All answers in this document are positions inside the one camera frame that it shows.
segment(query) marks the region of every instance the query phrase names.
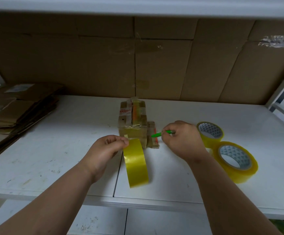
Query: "yellow tape strip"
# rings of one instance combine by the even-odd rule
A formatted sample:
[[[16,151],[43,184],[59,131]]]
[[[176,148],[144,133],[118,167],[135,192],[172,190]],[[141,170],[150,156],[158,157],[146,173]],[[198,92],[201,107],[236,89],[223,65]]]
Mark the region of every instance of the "yellow tape strip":
[[[205,147],[209,149],[217,145],[224,136],[223,130],[219,126],[210,122],[199,122],[196,127],[199,130]],[[210,134],[210,137],[205,136],[202,132]]]
[[[148,183],[148,173],[141,142],[138,138],[129,140],[123,149],[124,162],[130,188]]]
[[[238,162],[240,168],[227,163],[222,155],[228,155]],[[245,148],[232,142],[219,142],[212,148],[212,155],[234,183],[246,182],[258,169],[255,158]]]

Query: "hand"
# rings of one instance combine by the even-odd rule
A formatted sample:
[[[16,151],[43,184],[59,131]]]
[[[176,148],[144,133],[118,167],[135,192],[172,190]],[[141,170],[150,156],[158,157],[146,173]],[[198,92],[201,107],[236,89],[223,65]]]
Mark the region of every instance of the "hand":
[[[175,131],[175,134],[170,135],[167,130]],[[187,163],[200,162],[204,157],[210,156],[199,131],[193,124],[180,120],[168,124],[163,128],[161,137],[171,151]]]
[[[116,153],[129,145],[125,137],[108,135],[96,140],[79,164],[85,167],[93,176],[93,182],[98,181],[104,174],[107,162]]]

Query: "tape roll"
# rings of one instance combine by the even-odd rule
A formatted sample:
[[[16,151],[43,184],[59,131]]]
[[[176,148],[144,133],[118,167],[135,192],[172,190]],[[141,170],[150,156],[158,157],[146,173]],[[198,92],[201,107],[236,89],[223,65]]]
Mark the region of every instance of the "tape roll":
[[[138,138],[129,140],[129,146],[123,149],[124,162],[130,188],[148,183],[148,172],[141,142]]]
[[[218,144],[224,136],[222,129],[210,122],[199,122],[196,127],[205,147],[209,149]]]
[[[258,169],[255,158],[245,148],[232,142],[219,142],[212,148],[212,155],[234,183],[246,182]],[[233,158],[237,166],[229,164],[223,155]]]

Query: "person's left hand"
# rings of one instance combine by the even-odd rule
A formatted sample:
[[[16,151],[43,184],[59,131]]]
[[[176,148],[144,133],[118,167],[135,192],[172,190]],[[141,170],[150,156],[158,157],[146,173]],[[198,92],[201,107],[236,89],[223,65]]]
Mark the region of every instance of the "person's left hand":
[[[129,145],[129,140],[125,137],[107,135],[99,138],[85,154],[80,165],[85,167],[93,176],[93,182],[98,181],[104,174],[107,162],[116,153]]]

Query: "cardboard wall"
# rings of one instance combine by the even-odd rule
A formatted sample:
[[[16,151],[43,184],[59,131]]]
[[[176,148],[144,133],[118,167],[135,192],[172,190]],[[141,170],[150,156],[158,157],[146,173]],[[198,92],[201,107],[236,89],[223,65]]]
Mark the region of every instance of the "cardboard wall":
[[[7,83],[66,94],[265,104],[284,79],[284,21],[0,13]]]

